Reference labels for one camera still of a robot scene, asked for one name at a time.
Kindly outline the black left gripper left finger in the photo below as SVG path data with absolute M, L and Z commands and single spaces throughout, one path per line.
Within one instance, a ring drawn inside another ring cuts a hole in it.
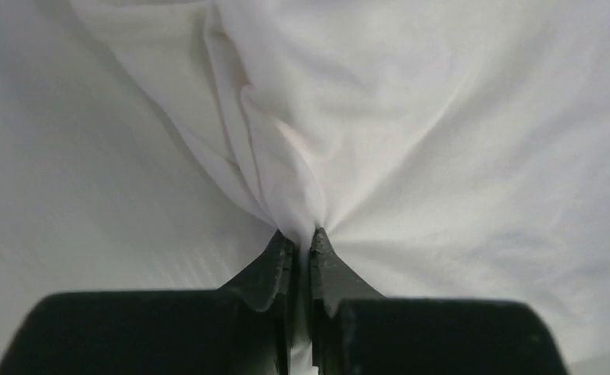
M 89 291 L 40 300 L 0 374 L 286 374 L 297 255 L 275 233 L 214 290 Z

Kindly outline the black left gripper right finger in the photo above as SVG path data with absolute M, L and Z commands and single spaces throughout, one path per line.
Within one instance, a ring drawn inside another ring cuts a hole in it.
M 388 298 L 334 251 L 309 250 L 312 364 L 321 374 L 565 374 L 544 321 L 526 304 Z

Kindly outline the white t shirt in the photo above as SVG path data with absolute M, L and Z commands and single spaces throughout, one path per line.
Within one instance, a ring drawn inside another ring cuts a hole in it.
M 610 1 L 75 1 L 221 190 L 610 374 Z

